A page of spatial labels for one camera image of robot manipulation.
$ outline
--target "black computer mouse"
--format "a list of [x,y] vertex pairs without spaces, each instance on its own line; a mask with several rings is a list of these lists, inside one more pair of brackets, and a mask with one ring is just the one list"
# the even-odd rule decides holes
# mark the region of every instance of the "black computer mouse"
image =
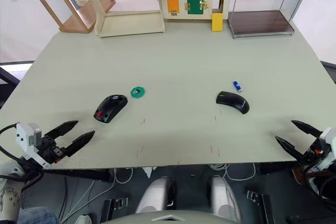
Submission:
[[250,105],[238,94],[222,91],[218,94],[216,103],[224,104],[236,108],[242,114],[246,114],[250,110]]
[[101,102],[93,117],[100,122],[109,123],[126,104],[126,96],[121,94],[111,95]]

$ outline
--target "table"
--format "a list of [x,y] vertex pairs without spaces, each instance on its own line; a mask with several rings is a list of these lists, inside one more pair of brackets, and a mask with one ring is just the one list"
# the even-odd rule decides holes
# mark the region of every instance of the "table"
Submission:
[[[236,92],[233,81],[250,104],[245,115],[215,103],[220,91]],[[130,96],[136,86],[145,88],[142,98]],[[112,94],[129,102],[100,123],[93,113]],[[223,32],[208,22],[167,23],[164,34],[56,34],[0,111],[0,126],[35,122],[46,133],[79,120],[59,146],[95,129],[57,169],[278,162],[293,158],[274,135],[305,151],[314,139],[290,120],[336,126],[335,101],[336,86],[298,30],[232,39],[226,23]],[[1,143],[22,155],[14,131]]]

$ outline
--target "green plastic part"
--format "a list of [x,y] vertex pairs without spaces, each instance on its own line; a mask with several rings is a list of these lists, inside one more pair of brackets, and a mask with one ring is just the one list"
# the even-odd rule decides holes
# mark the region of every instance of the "green plastic part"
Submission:
[[135,87],[134,89],[132,89],[131,91],[131,96],[133,98],[140,98],[143,97],[143,95],[145,94],[145,89],[143,87]]
[[187,0],[187,2],[190,3],[188,14],[203,14],[203,9],[200,9],[200,1],[203,0]]

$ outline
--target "brown shelf panel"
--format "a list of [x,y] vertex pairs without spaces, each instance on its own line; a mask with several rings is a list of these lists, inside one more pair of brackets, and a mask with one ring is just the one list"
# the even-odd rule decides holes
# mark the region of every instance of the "brown shelf panel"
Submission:
[[228,22],[235,38],[294,33],[294,29],[279,10],[229,13]]
[[[103,6],[105,12],[108,12],[112,6],[116,3],[115,0],[101,0],[101,5]],[[95,23],[96,23],[96,12],[93,9],[91,1],[86,2],[84,6],[79,8],[77,11],[80,18],[83,20],[85,27],[78,23],[76,18],[72,15],[70,18],[67,19],[67,21],[64,22],[64,29],[60,29],[63,32],[66,33],[83,33],[87,34],[92,32]]]

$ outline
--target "robotic arm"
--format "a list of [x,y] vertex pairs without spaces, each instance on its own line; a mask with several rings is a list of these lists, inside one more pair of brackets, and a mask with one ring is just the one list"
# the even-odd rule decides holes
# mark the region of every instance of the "robotic arm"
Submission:
[[303,132],[316,137],[308,150],[301,154],[295,149],[294,145],[275,136],[280,146],[293,156],[300,165],[316,165],[318,169],[323,170],[336,163],[336,128],[328,127],[322,132],[307,123],[295,120],[292,120],[292,123]]
[[[336,183],[336,128],[326,128],[323,132],[315,129],[309,124],[292,120],[292,123],[300,130],[316,137],[316,140],[310,145],[308,150],[301,154],[288,141],[276,136],[276,140],[280,146],[291,156],[293,156],[304,167],[303,179],[308,189],[318,197],[323,204],[331,211],[336,212],[336,198],[333,190],[326,192],[324,190],[326,184],[330,183],[329,188]],[[321,177],[314,180],[308,179],[308,172],[312,168],[316,168],[321,172]]]
[[17,158],[1,147],[1,151],[14,159],[18,166],[2,176],[0,181],[0,223],[15,223],[20,210],[21,191],[32,186],[43,177],[43,169],[49,169],[65,156],[72,156],[84,147],[95,134],[94,131],[85,133],[75,139],[67,148],[56,145],[55,139],[71,131],[78,121],[65,122],[54,128],[42,137],[41,129],[34,123],[17,123],[16,143],[24,150],[25,154]]

